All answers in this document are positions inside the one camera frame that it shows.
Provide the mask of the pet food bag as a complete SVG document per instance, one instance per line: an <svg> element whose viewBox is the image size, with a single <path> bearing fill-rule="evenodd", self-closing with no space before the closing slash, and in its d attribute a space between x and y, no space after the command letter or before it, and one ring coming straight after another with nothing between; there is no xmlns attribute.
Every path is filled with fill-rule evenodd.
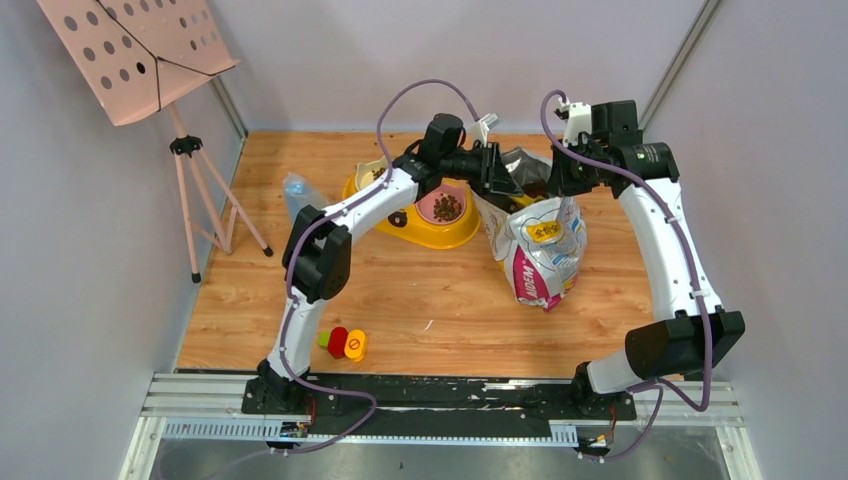
<svg viewBox="0 0 848 480"><path fill-rule="evenodd" d="M515 300L549 311L577 283L588 244L586 223L574 197L547 193L550 159L521 146L502 158L525 195L473 193L474 204Z"/></svg>

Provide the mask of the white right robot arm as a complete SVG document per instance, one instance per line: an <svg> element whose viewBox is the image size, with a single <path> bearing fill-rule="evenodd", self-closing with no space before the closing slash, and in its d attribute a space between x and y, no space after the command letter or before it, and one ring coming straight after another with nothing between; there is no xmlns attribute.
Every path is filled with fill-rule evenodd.
<svg viewBox="0 0 848 480"><path fill-rule="evenodd" d="M599 105L570 102L555 91L562 136L551 135L552 193L577 196L610 188L636 236L647 271L654 321L626 334L621 351L582 365L583 382L571 403L596 417L611 394L670 375L701 375L705 383L745 332L739 311L724 307L692 240L682 202L680 172L671 148L649 143L638 125L634 101Z"/></svg>

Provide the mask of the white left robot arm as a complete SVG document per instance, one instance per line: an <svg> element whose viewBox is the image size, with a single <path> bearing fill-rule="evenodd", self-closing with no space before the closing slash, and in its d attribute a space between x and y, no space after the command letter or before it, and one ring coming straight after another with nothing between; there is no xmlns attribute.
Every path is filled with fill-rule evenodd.
<svg viewBox="0 0 848 480"><path fill-rule="evenodd" d="M300 209L282 264L286 301L274 349L248 382L245 413L293 413L306 400L312 343L329 300L350 277L354 244L378 223L422 200L446 178L485 193L517 195L521 189L505 167L498 143L489 140L499 123L487 114L465 127L452 114L433 117L424 136L389 161L386 171L351 197L317 209Z"/></svg>

